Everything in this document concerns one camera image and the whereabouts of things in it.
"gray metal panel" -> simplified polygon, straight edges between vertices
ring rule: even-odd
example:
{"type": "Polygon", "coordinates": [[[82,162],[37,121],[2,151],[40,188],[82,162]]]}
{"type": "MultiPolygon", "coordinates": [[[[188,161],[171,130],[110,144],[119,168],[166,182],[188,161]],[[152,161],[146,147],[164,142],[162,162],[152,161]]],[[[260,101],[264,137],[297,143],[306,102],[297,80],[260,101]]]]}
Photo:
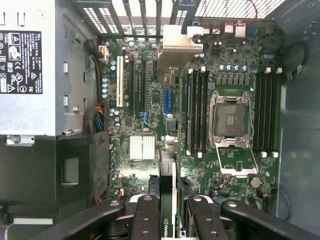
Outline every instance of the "gray metal panel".
{"type": "MultiPolygon", "coordinates": [[[[320,235],[319,41],[319,35],[310,39],[306,65],[289,86],[282,88],[278,171],[279,186],[292,206],[290,222],[317,235],[320,235]]],[[[283,61],[284,66],[297,67],[302,58],[302,49],[292,49],[283,61]]],[[[288,214],[288,207],[281,196],[276,212],[280,218],[288,214]]]]}
{"type": "Polygon", "coordinates": [[[267,19],[274,19],[284,32],[290,35],[302,35],[313,22],[320,21],[319,0],[287,0],[267,19]]]}
{"type": "Polygon", "coordinates": [[[6,5],[1,7],[6,12],[6,25],[0,30],[41,31],[43,94],[0,94],[0,134],[56,136],[82,129],[84,98],[88,106],[97,102],[95,81],[83,82],[88,62],[83,43],[94,39],[93,31],[70,1],[16,0],[12,4],[15,12],[6,5]],[[25,13],[23,27],[17,25],[17,12],[25,13]],[[81,44],[75,39],[72,43],[72,36],[79,36],[81,44]],[[64,74],[64,62],[68,62],[68,75],[64,74]],[[64,107],[64,95],[70,105],[79,106],[78,113],[64,107]]]}

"power supply label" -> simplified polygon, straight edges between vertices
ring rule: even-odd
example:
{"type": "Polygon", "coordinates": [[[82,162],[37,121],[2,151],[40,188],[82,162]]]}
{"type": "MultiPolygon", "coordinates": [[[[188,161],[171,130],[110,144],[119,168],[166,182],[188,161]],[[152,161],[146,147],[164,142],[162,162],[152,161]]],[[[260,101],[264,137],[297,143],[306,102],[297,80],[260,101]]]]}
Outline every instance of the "power supply label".
{"type": "Polygon", "coordinates": [[[0,94],[42,94],[40,31],[0,30],[0,94]]]}

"screw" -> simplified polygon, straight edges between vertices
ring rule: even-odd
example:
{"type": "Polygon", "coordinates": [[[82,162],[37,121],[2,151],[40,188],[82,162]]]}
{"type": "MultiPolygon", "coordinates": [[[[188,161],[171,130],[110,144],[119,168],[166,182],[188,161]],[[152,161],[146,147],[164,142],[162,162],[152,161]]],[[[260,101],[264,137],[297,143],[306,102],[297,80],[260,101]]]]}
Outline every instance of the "screw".
{"type": "Polygon", "coordinates": [[[314,5],[315,4],[311,1],[311,2],[308,2],[307,7],[311,9],[314,5]]]}
{"type": "Polygon", "coordinates": [[[21,137],[19,135],[11,135],[10,136],[10,140],[15,143],[18,144],[21,141],[21,137]]]}
{"type": "Polygon", "coordinates": [[[145,196],[145,197],[143,198],[143,200],[150,201],[150,200],[152,200],[152,197],[150,197],[150,196],[145,196]]]}
{"type": "Polygon", "coordinates": [[[235,208],[237,206],[237,204],[234,201],[229,201],[228,202],[228,206],[232,207],[232,208],[235,208]]]}
{"type": "Polygon", "coordinates": [[[115,207],[115,206],[118,206],[120,203],[118,203],[117,201],[112,201],[111,203],[110,203],[110,206],[112,206],[112,207],[115,207]]]}
{"type": "Polygon", "coordinates": [[[201,199],[201,197],[199,197],[199,196],[194,196],[194,197],[193,197],[193,200],[195,200],[195,201],[197,201],[197,202],[200,202],[202,199],[201,199]]]}

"white pci slot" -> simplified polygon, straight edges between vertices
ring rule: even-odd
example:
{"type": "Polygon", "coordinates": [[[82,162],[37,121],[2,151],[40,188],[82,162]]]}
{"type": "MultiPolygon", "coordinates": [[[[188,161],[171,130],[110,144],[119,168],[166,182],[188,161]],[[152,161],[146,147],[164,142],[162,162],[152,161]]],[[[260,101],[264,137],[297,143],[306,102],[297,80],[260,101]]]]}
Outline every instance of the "white pci slot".
{"type": "Polygon", "coordinates": [[[124,106],[124,57],[116,57],[116,106],[124,106]]]}

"blue pcie slot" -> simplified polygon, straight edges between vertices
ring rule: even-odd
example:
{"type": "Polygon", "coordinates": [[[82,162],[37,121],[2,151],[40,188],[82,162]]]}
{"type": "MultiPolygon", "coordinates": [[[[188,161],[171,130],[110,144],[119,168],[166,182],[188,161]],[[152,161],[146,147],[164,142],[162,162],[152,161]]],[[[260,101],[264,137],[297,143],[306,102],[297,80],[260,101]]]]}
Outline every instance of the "blue pcie slot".
{"type": "Polygon", "coordinates": [[[165,89],[164,90],[164,109],[163,109],[163,115],[167,115],[170,113],[170,90],[165,89]]]}

